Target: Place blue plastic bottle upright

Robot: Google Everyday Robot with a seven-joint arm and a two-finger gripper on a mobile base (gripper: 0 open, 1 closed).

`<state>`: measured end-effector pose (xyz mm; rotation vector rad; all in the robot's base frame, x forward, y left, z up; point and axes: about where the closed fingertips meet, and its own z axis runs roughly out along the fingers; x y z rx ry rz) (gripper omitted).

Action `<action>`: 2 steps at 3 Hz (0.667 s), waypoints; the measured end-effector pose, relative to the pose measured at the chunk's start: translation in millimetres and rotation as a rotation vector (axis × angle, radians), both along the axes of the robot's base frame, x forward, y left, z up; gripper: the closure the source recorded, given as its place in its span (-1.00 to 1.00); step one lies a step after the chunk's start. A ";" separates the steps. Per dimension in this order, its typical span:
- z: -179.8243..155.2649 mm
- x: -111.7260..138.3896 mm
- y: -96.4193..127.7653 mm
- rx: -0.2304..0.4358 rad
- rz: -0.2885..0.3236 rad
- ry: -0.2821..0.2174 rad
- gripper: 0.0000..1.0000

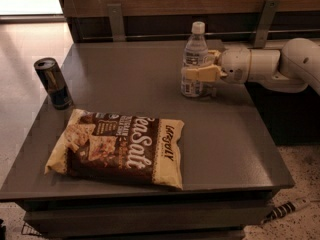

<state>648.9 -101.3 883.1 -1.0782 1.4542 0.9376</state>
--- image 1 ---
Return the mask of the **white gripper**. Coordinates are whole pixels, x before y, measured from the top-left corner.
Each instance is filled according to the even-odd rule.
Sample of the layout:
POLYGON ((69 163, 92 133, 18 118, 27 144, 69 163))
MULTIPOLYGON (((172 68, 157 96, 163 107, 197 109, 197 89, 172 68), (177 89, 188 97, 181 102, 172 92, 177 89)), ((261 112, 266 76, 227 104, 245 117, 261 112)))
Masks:
POLYGON ((185 67, 183 74, 186 79, 199 82, 215 82, 222 78, 230 84, 243 84, 249 75, 251 53, 245 47, 233 47, 221 53, 209 50, 207 60, 211 65, 204 67, 185 67))

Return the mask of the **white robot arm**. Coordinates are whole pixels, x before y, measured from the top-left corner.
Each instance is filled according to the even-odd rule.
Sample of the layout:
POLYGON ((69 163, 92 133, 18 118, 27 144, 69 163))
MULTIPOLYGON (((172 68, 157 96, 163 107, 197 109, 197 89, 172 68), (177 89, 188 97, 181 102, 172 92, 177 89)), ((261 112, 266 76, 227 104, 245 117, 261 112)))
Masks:
POLYGON ((223 52, 211 50, 207 65, 183 67, 181 73, 188 82, 254 82, 286 93, 302 92, 310 86, 320 95, 320 46, 309 39, 295 38, 280 50, 244 46, 223 52))

